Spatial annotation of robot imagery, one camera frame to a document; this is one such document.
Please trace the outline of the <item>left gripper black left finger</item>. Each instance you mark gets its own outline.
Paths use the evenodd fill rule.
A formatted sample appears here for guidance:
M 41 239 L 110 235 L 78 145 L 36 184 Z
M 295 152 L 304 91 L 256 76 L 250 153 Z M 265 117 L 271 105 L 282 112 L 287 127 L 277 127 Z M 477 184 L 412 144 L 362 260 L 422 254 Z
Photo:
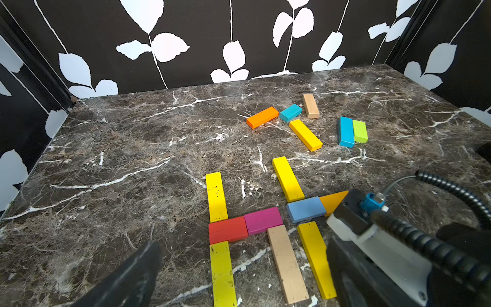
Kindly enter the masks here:
M 162 263 L 162 246 L 149 241 L 73 306 L 149 306 Z

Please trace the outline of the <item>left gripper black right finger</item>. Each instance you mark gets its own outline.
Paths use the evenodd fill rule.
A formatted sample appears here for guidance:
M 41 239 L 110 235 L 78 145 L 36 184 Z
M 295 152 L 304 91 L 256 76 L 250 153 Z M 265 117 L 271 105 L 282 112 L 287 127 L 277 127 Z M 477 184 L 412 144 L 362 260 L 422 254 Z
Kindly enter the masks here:
M 333 237 L 326 255 L 340 306 L 418 306 L 354 243 Z

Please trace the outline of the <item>tan wood long block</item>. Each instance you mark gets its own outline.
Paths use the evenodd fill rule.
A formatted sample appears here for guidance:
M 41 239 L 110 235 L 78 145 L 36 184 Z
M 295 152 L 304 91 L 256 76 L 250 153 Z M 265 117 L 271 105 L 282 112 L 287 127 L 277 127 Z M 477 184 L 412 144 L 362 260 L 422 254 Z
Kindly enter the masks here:
M 308 290 L 285 226 L 269 228 L 267 235 L 286 303 L 294 304 L 307 300 L 309 298 Z

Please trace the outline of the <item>amber short block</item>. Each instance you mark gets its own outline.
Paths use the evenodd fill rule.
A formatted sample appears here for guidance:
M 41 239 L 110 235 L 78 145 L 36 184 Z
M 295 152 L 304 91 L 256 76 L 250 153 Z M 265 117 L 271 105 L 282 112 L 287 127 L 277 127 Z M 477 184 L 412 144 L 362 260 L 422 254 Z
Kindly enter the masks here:
M 320 197 L 322 205 L 326 210 L 325 217 L 329 217 L 339 206 L 339 204 L 344 200 L 349 191 L 342 191 L 335 194 L 330 194 Z

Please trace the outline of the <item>yellow-green long block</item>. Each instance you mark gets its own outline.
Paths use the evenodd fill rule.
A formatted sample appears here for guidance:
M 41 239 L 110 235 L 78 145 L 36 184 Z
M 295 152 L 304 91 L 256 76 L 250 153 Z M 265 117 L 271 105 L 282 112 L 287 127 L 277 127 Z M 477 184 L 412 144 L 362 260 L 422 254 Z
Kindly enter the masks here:
M 210 260 L 214 306 L 237 306 L 229 243 L 211 244 Z

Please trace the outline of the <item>light blue short block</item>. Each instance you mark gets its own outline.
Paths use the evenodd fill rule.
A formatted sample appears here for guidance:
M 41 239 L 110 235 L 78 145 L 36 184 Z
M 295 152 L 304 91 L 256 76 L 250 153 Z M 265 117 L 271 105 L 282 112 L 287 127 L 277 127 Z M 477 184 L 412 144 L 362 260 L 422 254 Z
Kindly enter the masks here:
M 287 205 L 288 215 L 293 224 L 324 216 L 327 211 L 319 197 L 307 198 Z

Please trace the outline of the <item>red block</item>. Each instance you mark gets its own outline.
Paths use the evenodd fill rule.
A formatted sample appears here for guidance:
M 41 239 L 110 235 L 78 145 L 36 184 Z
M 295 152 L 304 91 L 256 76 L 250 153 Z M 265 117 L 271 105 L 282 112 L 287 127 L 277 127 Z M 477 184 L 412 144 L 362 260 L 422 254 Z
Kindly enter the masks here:
M 208 225 L 210 244 L 229 243 L 249 236 L 244 216 L 222 220 Z

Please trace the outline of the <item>yellow long block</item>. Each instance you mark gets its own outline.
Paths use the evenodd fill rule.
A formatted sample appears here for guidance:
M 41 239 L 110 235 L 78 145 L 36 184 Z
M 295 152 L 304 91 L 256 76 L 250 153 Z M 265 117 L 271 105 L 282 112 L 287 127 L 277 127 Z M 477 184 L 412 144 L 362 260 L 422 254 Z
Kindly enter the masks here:
M 228 219 L 225 193 L 222 185 L 221 173 L 210 173 L 205 176 L 207 185 L 208 208 L 210 222 L 218 222 Z

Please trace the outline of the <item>magenta block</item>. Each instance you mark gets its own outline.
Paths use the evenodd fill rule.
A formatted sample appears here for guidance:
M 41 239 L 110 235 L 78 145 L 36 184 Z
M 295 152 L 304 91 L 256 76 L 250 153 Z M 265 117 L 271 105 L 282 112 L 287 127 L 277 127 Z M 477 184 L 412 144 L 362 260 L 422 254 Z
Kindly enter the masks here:
M 280 226 L 283 219 L 277 207 L 256 211 L 244 216 L 249 235 L 266 232 L 269 228 Z

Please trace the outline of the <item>amber long block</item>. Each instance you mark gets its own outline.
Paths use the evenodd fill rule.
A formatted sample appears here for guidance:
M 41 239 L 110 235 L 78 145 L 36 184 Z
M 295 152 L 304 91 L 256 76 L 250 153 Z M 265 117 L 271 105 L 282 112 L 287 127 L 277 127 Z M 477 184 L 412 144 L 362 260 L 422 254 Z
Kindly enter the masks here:
M 292 120 L 289 123 L 289 127 L 300 138 L 310 152 L 316 151 L 322 147 L 323 143 L 301 120 Z

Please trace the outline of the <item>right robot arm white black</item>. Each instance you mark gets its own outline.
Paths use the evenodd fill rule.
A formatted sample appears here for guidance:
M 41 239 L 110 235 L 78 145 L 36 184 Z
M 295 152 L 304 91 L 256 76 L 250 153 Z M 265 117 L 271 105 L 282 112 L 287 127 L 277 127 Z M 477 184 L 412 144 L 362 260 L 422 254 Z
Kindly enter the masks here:
M 442 227 L 436 238 L 490 265 L 490 231 L 460 223 Z M 490 292 L 480 296 L 438 269 L 428 277 L 428 306 L 490 306 Z

